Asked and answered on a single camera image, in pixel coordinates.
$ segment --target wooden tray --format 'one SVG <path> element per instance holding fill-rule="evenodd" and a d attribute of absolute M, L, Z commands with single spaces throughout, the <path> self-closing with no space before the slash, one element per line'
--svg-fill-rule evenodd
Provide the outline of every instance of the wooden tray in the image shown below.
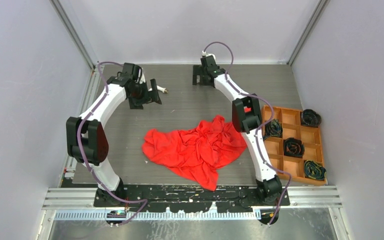
<path fill-rule="evenodd" d="M 313 160 L 325 166 L 323 158 L 322 137 L 320 127 L 301 126 L 301 111 L 285 107 L 273 107 L 274 118 L 282 124 L 283 133 L 281 137 L 269 137 L 264 141 L 265 148 L 273 167 L 288 172 L 292 175 L 292 180 L 296 182 L 324 185 L 326 179 L 315 180 L 304 176 L 304 162 Z M 267 121 L 271 116 L 270 108 L 264 105 L 261 109 L 263 121 Z M 284 140 L 296 138 L 304 143 L 304 155 L 302 158 L 284 155 Z M 289 179 L 288 175 L 277 173 L 281 179 Z"/>

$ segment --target red cloth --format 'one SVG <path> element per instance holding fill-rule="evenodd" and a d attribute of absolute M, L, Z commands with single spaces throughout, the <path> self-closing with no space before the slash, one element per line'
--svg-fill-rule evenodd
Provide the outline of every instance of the red cloth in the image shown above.
<path fill-rule="evenodd" d="M 190 130 L 163 133 L 151 129 L 144 139 L 142 151 L 152 162 L 211 191 L 216 190 L 219 178 L 216 169 L 235 161 L 247 148 L 233 124 L 220 115 Z"/>

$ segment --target white wall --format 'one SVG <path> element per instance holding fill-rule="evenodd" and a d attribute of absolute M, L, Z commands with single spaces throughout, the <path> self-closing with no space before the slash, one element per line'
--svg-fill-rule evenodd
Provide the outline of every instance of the white wall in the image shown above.
<path fill-rule="evenodd" d="M 293 71 L 355 239 L 384 239 L 384 1 L 330 1 Z"/>
<path fill-rule="evenodd" d="M 222 41 L 236 63 L 252 64 L 286 63 L 318 2 L 62 1 L 100 61 L 196 63 L 208 43 Z M 217 60 L 230 62 L 229 53 L 218 48 Z"/>
<path fill-rule="evenodd" d="M 49 1 L 0 1 L 0 239 L 37 233 L 90 72 Z"/>

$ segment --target purple cable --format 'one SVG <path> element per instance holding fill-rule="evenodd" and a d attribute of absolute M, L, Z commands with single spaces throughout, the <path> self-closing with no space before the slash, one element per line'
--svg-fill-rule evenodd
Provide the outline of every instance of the purple cable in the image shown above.
<path fill-rule="evenodd" d="M 277 206 L 276 206 L 276 209 L 274 210 L 274 214 L 273 216 L 271 217 L 270 221 L 268 222 L 268 227 L 270 227 L 270 224 L 272 224 L 273 220 L 275 219 L 275 216 L 276 214 L 278 214 L 279 210 L 281 209 L 281 202 L 282 202 L 282 199 L 285 195 L 285 192 L 287 190 L 287 188 L 289 187 L 289 185 L 291 184 L 291 179 L 292 179 L 292 175 L 289 173 L 289 172 L 286 172 L 286 171 L 282 171 L 280 169 L 277 169 L 275 168 L 274 166 L 272 166 L 271 164 L 269 164 L 267 162 L 267 160 L 264 158 L 263 156 L 263 153 L 261 151 L 261 147 L 260 147 L 260 141 L 258 139 L 258 131 L 261 130 L 261 128 L 263 128 L 264 125 L 268 124 L 272 119 L 273 117 L 275 116 L 275 110 L 273 109 L 273 106 L 267 101 L 265 100 L 264 98 L 260 97 L 260 96 L 256 96 L 256 95 L 252 95 L 252 94 L 245 94 L 245 93 L 242 93 L 241 91 L 239 91 L 239 89 L 237 89 L 233 83 L 231 83 L 231 81 L 228 80 L 228 72 L 229 70 L 231 69 L 231 67 L 233 66 L 233 61 L 234 61 L 234 56 L 233 56 L 233 51 L 232 49 L 224 42 L 221 42 L 221 41 L 213 41 L 211 42 L 210 44 L 208 44 L 205 48 L 204 48 L 204 52 L 207 50 L 207 48 L 213 44 L 221 44 L 223 46 L 225 46 L 229 52 L 230 52 L 230 55 L 231 55 L 231 62 L 230 62 L 230 65 L 229 67 L 227 68 L 226 72 L 224 73 L 224 78 L 226 79 L 227 83 L 240 95 L 242 96 L 246 96 L 246 97 L 251 97 L 251 98 L 255 98 L 255 99 L 258 99 L 258 100 L 261 100 L 263 101 L 264 103 L 266 103 L 268 105 L 268 107 L 270 108 L 270 111 L 271 111 L 271 116 L 270 118 L 263 122 L 261 125 L 259 125 L 256 129 L 255 129 L 255 141 L 257 143 L 257 149 L 258 149 L 258 152 L 263 160 L 263 163 L 266 164 L 269 168 L 271 168 L 273 171 L 275 172 L 280 172 L 282 174 L 285 174 L 285 175 L 288 175 L 289 176 L 289 180 L 287 181 L 282 193 L 280 194 L 280 199 L 277 203 Z"/>
<path fill-rule="evenodd" d="M 82 127 L 83 125 L 85 124 L 85 122 L 88 120 L 88 118 L 90 116 L 93 115 L 94 111 L 101 105 L 101 103 L 104 101 L 104 99 L 107 97 L 108 95 L 108 84 L 107 84 L 107 81 L 105 81 L 105 78 L 104 78 L 104 75 L 102 73 L 102 70 L 101 70 L 101 65 L 106 65 L 106 64 L 114 64 L 114 65 L 118 65 L 120 67 L 122 67 L 123 65 L 118 63 L 118 62 L 114 62 L 114 61 L 103 61 L 103 62 L 100 62 L 98 63 L 98 65 L 96 66 L 96 68 L 98 69 L 98 72 L 99 72 L 99 77 L 100 79 L 103 81 L 104 83 L 104 86 L 105 86 L 105 93 L 101 99 L 99 99 L 99 101 L 97 102 L 97 104 L 90 110 L 90 112 L 81 120 L 79 126 L 78 126 L 78 129 L 77 129 L 77 142 L 78 142 L 78 148 L 80 149 L 80 153 L 81 153 L 81 157 L 83 158 L 83 161 L 84 161 L 84 164 L 86 165 L 86 168 L 87 170 L 92 174 L 93 178 L 95 179 L 95 181 L 98 183 L 98 185 L 101 185 L 105 191 L 113 198 L 115 198 L 116 200 L 120 201 L 120 202 L 123 202 L 123 203 L 126 203 L 126 204 L 138 204 L 138 203 L 143 203 L 142 206 L 140 206 L 140 208 L 127 220 L 124 220 L 122 223 L 119 224 L 120 225 L 124 225 L 124 224 L 127 224 L 129 223 L 134 217 L 136 217 L 136 215 L 142 211 L 142 209 L 144 209 L 145 205 L 148 203 L 148 200 L 147 199 L 141 199 L 141 200 L 134 200 L 134 201 L 128 201 L 128 200 L 125 200 L 125 199 L 122 199 L 122 198 L 119 198 L 118 196 L 116 196 L 114 193 L 111 192 L 111 190 L 108 189 L 107 186 L 105 186 L 105 184 L 103 184 L 101 182 L 101 180 L 99 180 L 99 178 L 96 176 L 96 174 L 94 173 L 94 170 L 91 168 L 91 166 L 89 165 L 89 162 L 88 162 L 88 158 L 86 157 L 86 154 L 85 154 L 85 149 L 83 148 L 83 144 L 82 144 L 82 133 L 81 133 L 81 130 L 82 130 Z"/>

